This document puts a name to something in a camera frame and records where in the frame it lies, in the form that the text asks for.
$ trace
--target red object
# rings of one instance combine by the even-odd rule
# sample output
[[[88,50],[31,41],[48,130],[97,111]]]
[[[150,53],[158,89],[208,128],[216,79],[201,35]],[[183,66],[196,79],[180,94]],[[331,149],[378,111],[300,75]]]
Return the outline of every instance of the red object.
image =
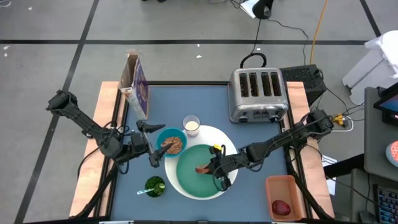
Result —
[[[269,215],[275,221],[303,218],[299,189],[291,175],[270,176],[266,180]]]
[[[290,206],[284,201],[276,200],[272,203],[272,212],[277,215],[288,215],[291,211]]]

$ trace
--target toaster slot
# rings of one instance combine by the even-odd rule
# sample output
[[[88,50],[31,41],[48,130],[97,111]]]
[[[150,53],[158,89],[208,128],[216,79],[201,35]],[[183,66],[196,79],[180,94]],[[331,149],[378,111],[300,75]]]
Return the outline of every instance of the toaster slot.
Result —
[[[239,83],[241,85],[241,96],[248,97],[249,96],[249,85],[248,85],[248,78],[245,73],[239,74]]]
[[[251,96],[259,96],[259,86],[257,84],[257,75],[254,72],[249,74]]]
[[[271,86],[269,82],[268,73],[266,72],[261,73],[261,82],[262,82],[262,89],[264,92],[264,96],[271,96]]]
[[[272,89],[274,90],[274,96],[281,96],[282,93],[280,92],[278,73],[271,72],[271,82],[272,82]]]

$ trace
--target white plate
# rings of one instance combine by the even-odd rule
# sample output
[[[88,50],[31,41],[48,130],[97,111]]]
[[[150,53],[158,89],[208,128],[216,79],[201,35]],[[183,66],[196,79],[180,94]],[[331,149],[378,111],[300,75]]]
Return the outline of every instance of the white plate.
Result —
[[[226,147],[226,155],[236,154],[236,148],[231,140],[227,137],[227,135],[220,131],[217,128],[201,125],[199,127],[199,134],[194,137],[190,138],[187,136],[187,148],[189,150],[192,146],[206,144],[209,146],[217,145],[225,145]],[[213,198],[217,198],[218,196],[222,195],[224,192],[218,192],[210,197],[195,197],[191,194],[188,194],[180,185],[177,179],[177,164],[180,156],[174,158],[165,158],[164,167],[166,170],[167,178],[169,179],[170,183],[173,187],[180,192],[180,194],[196,199],[196,200],[210,200]],[[234,183],[236,176],[238,174],[238,170],[234,170],[228,174],[229,179],[231,180],[231,184]]]

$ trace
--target silver toaster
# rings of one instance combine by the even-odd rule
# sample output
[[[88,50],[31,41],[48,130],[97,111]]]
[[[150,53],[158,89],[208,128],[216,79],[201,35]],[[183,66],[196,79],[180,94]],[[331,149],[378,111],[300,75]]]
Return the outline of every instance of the silver toaster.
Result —
[[[277,68],[241,68],[228,83],[229,119],[233,123],[275,122],[289,108],[282,72]]]

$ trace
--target apple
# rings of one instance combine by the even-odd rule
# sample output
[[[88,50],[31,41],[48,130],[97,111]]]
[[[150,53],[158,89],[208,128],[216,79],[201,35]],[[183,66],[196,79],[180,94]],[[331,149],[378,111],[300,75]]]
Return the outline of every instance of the apple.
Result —
[[[282,200],[275,200],[272,203],[272,212],[277,215],[288,215],[291,211],[290,206]]]

